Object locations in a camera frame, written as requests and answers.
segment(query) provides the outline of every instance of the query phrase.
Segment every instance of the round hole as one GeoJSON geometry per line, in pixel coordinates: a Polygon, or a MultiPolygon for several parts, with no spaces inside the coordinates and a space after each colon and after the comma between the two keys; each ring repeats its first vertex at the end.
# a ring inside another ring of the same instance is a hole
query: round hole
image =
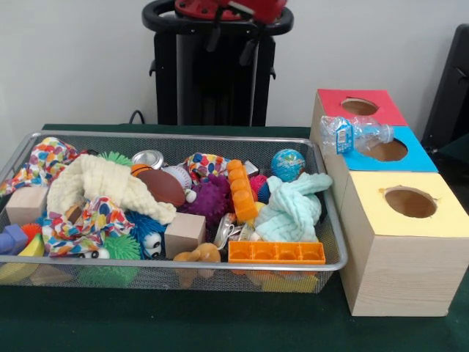
{"type": "Polygon", "coordinates": [[[304,260],[319,260],[321,259],[317,253],[314,252],[306,252],[303,254],[303,259],[304,260]]]}
{"type": "Polygon", "coordinates": [[[381,143],[371,150],[361,153],[379,161],[399,161],[407,155],[408,150],[404,143],[395,139],[390,143],[381,143]]]}
{"type": "Polygon", "coordinates": [[[249,259],[249,256],[245,252],[235,252],[231,255],[232,259],[249,259]]]}
{"type": "Polygon", "coordinates": [[[267,252],[259,252],[256,253],[256,259],[258,260],[270,260],[272,259],[272,256],[268,254],[267,252]]]}
{"type": "Polygon", "coordinates": [[[390,188],[386,191],[385,198],[391,208],[410,218],[428,218],[437,211],[433,198],[417,188],[390,188]]]}
{"type": "Polygon", "coordinates": [[[296,256],[291,252],[282,252],[278,255],[280,260],[296,260],[296,256]]]}
{"type": "Polygon", "coordinates": [[[341,103],[342,108],[349,113],[359,116],[373,115],[378,111],[376,104],[369,100],[359,98],[347,98],[341,103]]]}

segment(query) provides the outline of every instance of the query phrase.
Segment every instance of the green tablecloth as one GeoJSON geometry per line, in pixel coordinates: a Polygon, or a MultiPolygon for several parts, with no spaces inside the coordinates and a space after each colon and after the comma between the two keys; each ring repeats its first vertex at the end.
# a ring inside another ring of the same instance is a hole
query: green tablecloth
{"type": "MultiPolygon", "coordinates": [[[[308,128],[45,129],[308,137],[308,128]]],[[[0,287],[1,351],[469,351],[469,276],[445,318],[353,318],[340,277],[319,295],[0,287]]]]}

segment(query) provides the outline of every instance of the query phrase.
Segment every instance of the black cable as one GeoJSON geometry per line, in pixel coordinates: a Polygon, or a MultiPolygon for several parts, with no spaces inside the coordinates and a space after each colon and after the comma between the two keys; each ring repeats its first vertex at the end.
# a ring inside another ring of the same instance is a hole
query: black cable
{"type": "Polygon", "coordinates": [[[140,116],[140,121],[141,121],[141,124],[144,125],[145,124],[145,118],[144,118],[144,115],[141,113],[140,110],[135,110],[133,113],[132,113],[132,116],[130,116],[130,120],[129,120],[129,123],[133,123],[133,119],[135,119],[135,116],[136,115],[139,115],[140,116]]]}

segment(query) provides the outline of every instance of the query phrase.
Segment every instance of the metal basket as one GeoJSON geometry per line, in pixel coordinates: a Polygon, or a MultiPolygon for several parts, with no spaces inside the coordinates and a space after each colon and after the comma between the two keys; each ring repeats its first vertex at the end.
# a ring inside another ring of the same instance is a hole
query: metal basket
{"type": "MultiPolygon", "coordinates": [[[[228,136],[186,136],[140,133],[93,133],[40,131],[27,136],[0,171],[0,180],[11,178],[28,161],[30,152],[47,136],[55,136],[78,150],[115,151],[131,157],[140,150],[160,150],[165,161],[178,164],[195,152],[213,153],[254,163],[262,174],[270,174],[270,161],[281,149],[294,149],[306,159],[308,173],[324,172],[319,148],[306,139],[246,138],[228,136]]],[[[193,290],[318,293],[334,271],[347,262],[347,251],[330,191],[319,194],[323,207],[316,234],[323,243],[325,265],[269,265],[231,263],[184,263],[170,260],[95,260],[78,258],[18,257],[0,255],[3,263],[53,265],[68,280],[43,284],[33,276],[11,285],[58,287],[127,287],[139,289],[180,289],[180,275],[191,271],[210,272],[197,277],[193,290]]],[[[4,203],[0,230],[10,223],[4,203]]]]}

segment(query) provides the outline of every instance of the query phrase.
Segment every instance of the plastic bottle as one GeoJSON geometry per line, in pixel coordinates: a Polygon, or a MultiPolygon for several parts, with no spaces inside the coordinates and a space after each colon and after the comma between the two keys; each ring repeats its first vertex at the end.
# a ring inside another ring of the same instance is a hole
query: plastic bottle
{"type": "Polygon", "coordinates": [[[353,149],[366,152],[380,143],[392,142],[394,129],[390,125],[381,125],[369,116],[351,119],[323,116],[321,137],[324,154],[344,154],[353,149]]]}

